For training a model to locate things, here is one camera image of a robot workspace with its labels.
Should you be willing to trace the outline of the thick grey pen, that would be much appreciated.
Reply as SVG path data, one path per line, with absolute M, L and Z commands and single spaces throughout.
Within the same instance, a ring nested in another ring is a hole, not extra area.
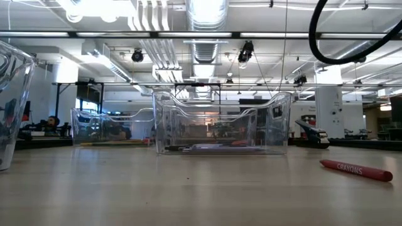
M 191 146 L 182 148 L 183 153 L 199 154 L 245 154 L 263 153 L 265 149 L 256 146 Z

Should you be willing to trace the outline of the black pen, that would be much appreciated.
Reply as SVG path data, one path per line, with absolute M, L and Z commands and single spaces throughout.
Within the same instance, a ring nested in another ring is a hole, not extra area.
M 169 152 L 186 152 L 191 150 L 194 145 L 166 146 L 165 150 Z

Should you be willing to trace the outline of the orange pencil with pink eraser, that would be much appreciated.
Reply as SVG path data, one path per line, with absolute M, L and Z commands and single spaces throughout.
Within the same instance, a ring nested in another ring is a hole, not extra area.
M 151 140 L 149 140 L 149 139 L 128 139 L 128 140 L 118 141 L 118 143 L 150 145 Z

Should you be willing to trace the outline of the yellow pencil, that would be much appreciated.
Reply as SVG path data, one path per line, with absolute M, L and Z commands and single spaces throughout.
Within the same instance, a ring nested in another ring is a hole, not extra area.
M 128 147 L 148 147 L 147 144 L 143 143 L 81 143 L 79 146 L 93 146 L 93 147 L 117 147 L 117 146 L 128 146 Z

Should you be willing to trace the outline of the black stapler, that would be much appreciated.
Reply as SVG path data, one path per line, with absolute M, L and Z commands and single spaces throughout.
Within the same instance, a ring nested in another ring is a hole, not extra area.
M 306 139 L 294 139 L 293 144 L 298 147 L 327 149 L 330 146 L 326 131 L 313 127 L 302 120 L 295 121 L 306 134 Z

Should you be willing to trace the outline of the white pillar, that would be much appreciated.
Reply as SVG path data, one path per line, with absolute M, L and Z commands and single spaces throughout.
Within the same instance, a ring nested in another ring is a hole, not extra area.
M 339 65 L 315 72 L 316 126 L 326 131 L 329 138 L 344 138 L 342 106 L 342 74 Z

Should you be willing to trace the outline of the red crayon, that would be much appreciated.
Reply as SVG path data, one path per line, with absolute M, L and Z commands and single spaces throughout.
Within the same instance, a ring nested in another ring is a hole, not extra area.
M 393 174 L 383 169 L 370 168 L 356 164 L 344 163 L 340 161 L 332 161 L 329 159 L 320 160 L 320 164 L 326 168 L 330 168 L 345 173 L 370 178 L 373 180 L 390 182 L 393 180 Z

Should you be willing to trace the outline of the tall clear plastic bin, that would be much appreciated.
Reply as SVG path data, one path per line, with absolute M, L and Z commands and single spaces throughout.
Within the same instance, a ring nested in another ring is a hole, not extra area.
M 0 171 L 11 165 L 36 66 L 34 56 L 0 41 Z

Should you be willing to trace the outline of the black background monitor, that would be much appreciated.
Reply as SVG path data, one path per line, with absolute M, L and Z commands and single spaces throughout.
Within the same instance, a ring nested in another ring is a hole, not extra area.
M 402 95 L 390 97 L 389 101 L 392 121 L 402 123 Z

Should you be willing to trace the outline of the silver ceiling duct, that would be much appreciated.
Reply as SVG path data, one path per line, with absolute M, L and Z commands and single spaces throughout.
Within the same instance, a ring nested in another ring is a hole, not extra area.
M 229 0 L 185 0 L 187 25 L 190 31 L 223 31 Z M 213 63 L 219 44 L 192 44 L 192 55 L 197 63 Z

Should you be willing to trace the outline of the black background table frame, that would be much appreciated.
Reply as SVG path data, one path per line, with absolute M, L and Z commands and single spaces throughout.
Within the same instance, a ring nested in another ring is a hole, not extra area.
M 55 90 L 55 108 L 53 115 L 59 118 L 62 125 L 66 122 L 72 125 L 71 109 L 75 108 L 76 99 L 80 99 L 80 110 L 83 101 L 92 102 L 97 106 L 96 113 L 101 113 L 104 104 L 105 83 L 95 82 L 53 82 Z

